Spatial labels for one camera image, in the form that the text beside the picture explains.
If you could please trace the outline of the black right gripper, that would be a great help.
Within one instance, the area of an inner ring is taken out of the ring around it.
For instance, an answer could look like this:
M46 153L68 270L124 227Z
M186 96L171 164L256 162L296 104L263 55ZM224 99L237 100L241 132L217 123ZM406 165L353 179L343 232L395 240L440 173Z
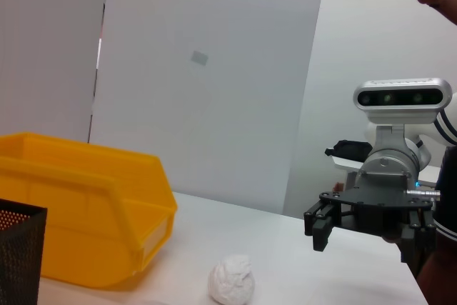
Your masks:
M303 213L304 234L314 251L324 251L334 228L374 236L401 234L403 263L412 264L436 249L433 198L410 191L375 186L355 186L343 192L323 192Z

